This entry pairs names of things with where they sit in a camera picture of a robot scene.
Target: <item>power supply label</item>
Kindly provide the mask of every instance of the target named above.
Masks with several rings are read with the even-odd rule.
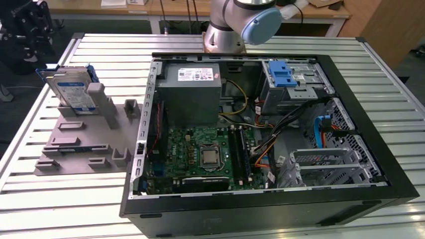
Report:
[[[212,68],[181,68],[178,81],[213,81]]]

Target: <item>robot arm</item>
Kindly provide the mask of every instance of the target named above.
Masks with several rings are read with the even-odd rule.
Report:
[[[281,14],[274,5],[276,0],[212,1],[205,50],[237,53],[244,50],[244,42],[260,45],[270,39],[281,23]]]

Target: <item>metal slotted table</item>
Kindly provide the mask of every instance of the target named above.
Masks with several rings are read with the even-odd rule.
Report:
[[[144,100],[152,52],[202,52],[201,36],[76,34],[58,64],[90,62],[113,102]],[[248,53],[330,55],[421,196],[344,226],[202,238],[423,238],[425,109],[366,43],[354,38],[274,37]],[[0,234],[4,238],[141,238],[118,217],[125,173],[32,174],[58,117],[44,86],[0,161]]]

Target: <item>motherboard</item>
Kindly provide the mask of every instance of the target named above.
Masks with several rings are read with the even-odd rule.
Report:
[[[250,171],[249,152],[254,146],[250,128],[169,129],[166,160],[152,166],[156,193],[174,193],[178,184],[194,185],[196,180],[205,179],[216,180],[216,186],[225,182],[225,190],[264,188],[261,171]]]

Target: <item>blue drive bay latch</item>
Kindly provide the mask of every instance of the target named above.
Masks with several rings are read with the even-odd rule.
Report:
[[[298,85],[292,79],[292,70],[284,61],[269,61],[268,70],[273,77],[276,87],[296,87]]]

